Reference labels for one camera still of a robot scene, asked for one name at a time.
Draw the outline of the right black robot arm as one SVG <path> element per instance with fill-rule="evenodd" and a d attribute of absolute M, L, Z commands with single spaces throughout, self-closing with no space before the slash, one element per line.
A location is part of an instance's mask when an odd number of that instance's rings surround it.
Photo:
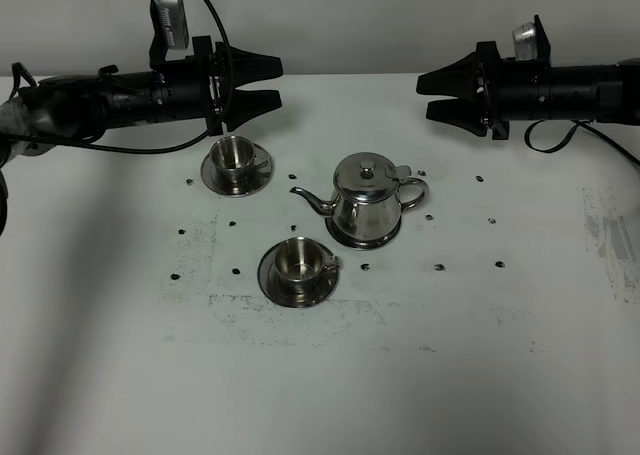
<path fill-rule="evenodd" d="M 512 32 L 514 55 L 482 41 L 461 60 L 418 77 L 416 92 L 435 96 L 426 118 L 478 137 L 509 138 L 512 121 L 577 120 L 639 124 L 639 60 L 554 66 L 538 16 Z"/>

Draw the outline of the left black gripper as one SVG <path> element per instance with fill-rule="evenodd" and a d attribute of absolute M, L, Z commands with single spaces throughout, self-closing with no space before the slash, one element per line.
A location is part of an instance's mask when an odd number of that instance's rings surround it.
<path fill-rule="evenodd" d="M 220 114 L 211 95 L 214 55 L 210 36 L 192 39 L 194 53 L 181 60 L 167 61 L 167 46 L 155 35 L 149 50 L 149 93 L 157 123 L 204 119 L 208 136 L 223 134 Z M 219 44 L 219 88 L 229 91 L 250 83 L 283 75 L 278 57 L 257 54 Z M 224 117 L 228 130 L 282 107 L 277 90 L 234 90 L 231 107 Z"/>

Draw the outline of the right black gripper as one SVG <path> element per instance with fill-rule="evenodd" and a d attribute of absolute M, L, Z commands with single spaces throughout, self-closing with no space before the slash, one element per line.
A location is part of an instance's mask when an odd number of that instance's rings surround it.
<path fill-rule="evenodd" d="M 540 112 L 548 97 L 551 46 L 538 15 L 531 21 L 537 30 L 538 57 L 531 61 L 503 58 L 494 41 L 476 44 L 475 54 L 418 77 L 416 92 L 457 99 L 435 100 L 427 106 L 428 120 L 485 136 L 509 138 L 509 122 L 527 120 Z M 478 100 L 483 89 L 483 110 L 467 100 Z"/>

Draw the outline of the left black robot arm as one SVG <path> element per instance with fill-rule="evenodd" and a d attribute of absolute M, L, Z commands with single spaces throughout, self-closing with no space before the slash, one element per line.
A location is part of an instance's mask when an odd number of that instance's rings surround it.
<path fill-rule="evenodd" d="M 95 75 L 41 81 L 15 64 L 13 91 L 1 105 L 1 162 L 37 156 L 55 146 L 101 151 L 98 141 L 109 130 L 203 121 L 205 131 L 171 148 L 178 151 L 281 108 L 278 91 L 248 87 L 281 77 L 280 58 L 213 42 L 208 36 L 194 38 L 193 50 L 181 60 L 168 61 L 154 45 L 147 72 L 120 73 L 110 65 Z"/>

